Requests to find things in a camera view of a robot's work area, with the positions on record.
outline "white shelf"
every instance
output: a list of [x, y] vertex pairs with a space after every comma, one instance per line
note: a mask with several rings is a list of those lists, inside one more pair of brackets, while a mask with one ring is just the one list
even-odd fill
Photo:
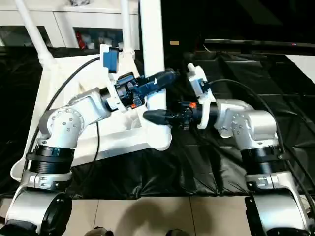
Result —
[[[138, 0], [129, 0], [130, 14], [138, 14]], [[68, 0], [25, 0], [30, 11], [121, 13], [119, 0], [91, 0], [85, 6], [71, 6]], [[0, 0], [0, 11], [17, 11], [13, 0]]]

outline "white mount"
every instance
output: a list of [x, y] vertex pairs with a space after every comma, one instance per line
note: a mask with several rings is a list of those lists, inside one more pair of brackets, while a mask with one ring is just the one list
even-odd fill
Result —
[[[11, 177], [20, 181], [27, 150], [47, 104], [62, 83], [78, 67], [99, 55], [66, 58], [52, 57], [23, 0], [15, 0], [15, 2], [43, 67], [24, 155], [11, 168]], [[140, 0], [140, 4], [145, 76], [150, 76], [164, 70], [160, 0]], [[69, 82], [56, 99], [52, 108], [61, 107], [77, 94], [95, 87], [107, 87], [111, 91], [117, 78], [128, 72], [132, 71], [135, 77], [139, 76], [134, 63], [134, 50], [131, 47], [128, 0], [121, 0], [121, 5], [124, 47], [123, 51], [119, 53], [118, 73], [109, 74], [108, 69], [103, 67], [101, 61], [93, 62]], [[101, 51], [105, 50], [105, 48], [106, 46], [102, 45]], [[97, 160], [145, 148], [165, 150], [169, 147], [171, 143], [170, 128], [168, 126], [155, 125], [142, 117], [142, 114], [147, 109], [166, 109], [165, 90], [148, 96], [147, 107], [140, 106], [125, 112], [118, 110], [113, 112], [109, 118], [99, 122], [100, 147]], [[93, 161], [96, 153], [96, 140], [96, 125], [90, 125], [84, 130], [78, 140], [72, 163], [73, 166]]]

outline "white cylinder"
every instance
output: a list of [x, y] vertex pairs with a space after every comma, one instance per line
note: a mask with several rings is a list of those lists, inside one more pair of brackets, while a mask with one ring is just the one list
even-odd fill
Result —
[[122, 7], [122, 20], [123, 20], [123, 39], [124, 48], [123, 52], [133, 51], [131, 46], [131, 29], [130, 29], [130, 15], [129, 15], [129, 3], [128, 0], [121, 0]]
[[46, 44], [41, 37], [37, 26], [34, 24], [29, 10], [27, 9], [26, 5], [24, 4], [23, 0], [15, 0], [15, 4], [20, 12], [20, 15], [23, 19], [24, 25], [26, 30], [31, 37], [31, 40], [37, 50], [39, 62], [42, 66], [50, 66], [50, 63], [55, 63], [53, 56], [48, 51]]
[[[142, 45], [145, 76], [164, 71], [164, 49], [160, 0], [140, 0]], [[166, 91], [163, 89], [147, 97], [149, 110], [166, 109]], [[157, 150], [166, 150], [171, 144], [170, 127], [146, 122], [148, 144]]]

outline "white cable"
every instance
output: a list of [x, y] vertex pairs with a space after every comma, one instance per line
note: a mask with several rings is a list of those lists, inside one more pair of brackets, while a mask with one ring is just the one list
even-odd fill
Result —
[[206, 51], [208, 51], [209, 53], [212, 53], [204, 44], [202, 44], [202, 46], [206, 49]]

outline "white frame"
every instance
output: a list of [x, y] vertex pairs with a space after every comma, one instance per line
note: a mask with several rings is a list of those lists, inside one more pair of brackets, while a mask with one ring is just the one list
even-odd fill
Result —
[[[53, 47], [65, 47], [53, 12], [31, 11], [30, 15], [37, 26], [45, 27]], [[24, 26], [24, 22], [18, 11], [1, 11], [0, 26]]]
[[[66, 47], [78, 48], [73, 28], [122, 29], [121, 14], [90, 12], [54, 12], [58, 27]], [[130, 14], [131, 45], [134, 50], [139, 46], [138, 15]]]

